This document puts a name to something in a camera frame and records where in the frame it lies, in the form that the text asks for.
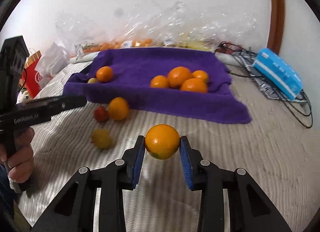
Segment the blue package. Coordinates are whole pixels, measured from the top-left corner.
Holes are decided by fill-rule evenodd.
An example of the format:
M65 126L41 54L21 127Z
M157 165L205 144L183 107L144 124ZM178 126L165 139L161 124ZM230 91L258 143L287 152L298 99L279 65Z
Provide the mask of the blue package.
M299 74L270 49L261 49L253 66L269 78L290 100L294 100L301 92L302 81Z

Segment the wooden trim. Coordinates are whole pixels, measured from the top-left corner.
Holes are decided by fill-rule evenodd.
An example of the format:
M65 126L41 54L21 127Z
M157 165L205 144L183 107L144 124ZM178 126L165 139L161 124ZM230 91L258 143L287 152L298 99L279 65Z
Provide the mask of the wooden trim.
M267 47L279 54L284 31L285 1L271 0L271 20Z

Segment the purple towel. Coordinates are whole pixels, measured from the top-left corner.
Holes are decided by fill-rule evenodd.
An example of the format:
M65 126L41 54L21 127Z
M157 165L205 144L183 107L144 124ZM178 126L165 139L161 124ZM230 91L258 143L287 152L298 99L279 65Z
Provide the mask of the purple towel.
M104 66L110 66L114 72L111 82L87 84ZM206 71L210 78L209 93L149 87L153 77L166 76L179 66L191 72ZM179 48L126 48L100 52L90 66L69 78L63 94L86 95L94 103L109 103L121 96L132 109L223 124L249 123L248 110L232 96L230 84L228 68L213 53Z

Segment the red fruit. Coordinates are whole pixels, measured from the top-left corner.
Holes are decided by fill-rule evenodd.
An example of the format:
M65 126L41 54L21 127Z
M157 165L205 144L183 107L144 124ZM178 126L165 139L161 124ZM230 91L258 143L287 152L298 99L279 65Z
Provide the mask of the red fruit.
M109 119L109 113L103 106L99 106L95 109L93 115L99 123L104 123Z

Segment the human hand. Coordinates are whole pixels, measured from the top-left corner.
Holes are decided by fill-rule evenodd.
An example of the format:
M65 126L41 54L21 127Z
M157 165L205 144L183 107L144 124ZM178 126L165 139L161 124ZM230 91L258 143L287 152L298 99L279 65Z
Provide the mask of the human hand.
M5 162L8 160L8 166L13 168L9 172L9 177L16 183L27 181L33 171L33 149L30 145L35 131L29 127L22 135L14 139L19 150L7 159L5 147L0 144L0 160Z

